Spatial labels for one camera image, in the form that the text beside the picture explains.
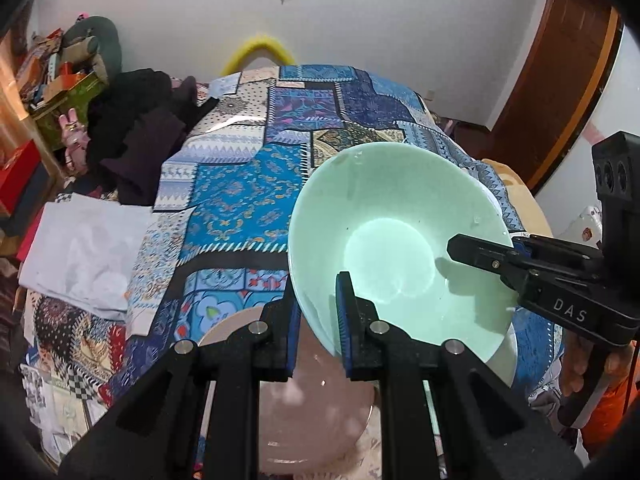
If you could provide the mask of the person's hand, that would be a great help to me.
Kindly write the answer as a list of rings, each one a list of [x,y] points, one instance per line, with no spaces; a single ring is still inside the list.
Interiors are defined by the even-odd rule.
[[[560,374],[560,388],[563,396],[578,393],[584,385],[584,375],[592,350],[592,343],[566,330],[563,335],[564,354]],[[634,343],[626,348],[614,349],[605,362],[604,372],[610,378],[608,388],[617,388],[627,379],[634,355]]]

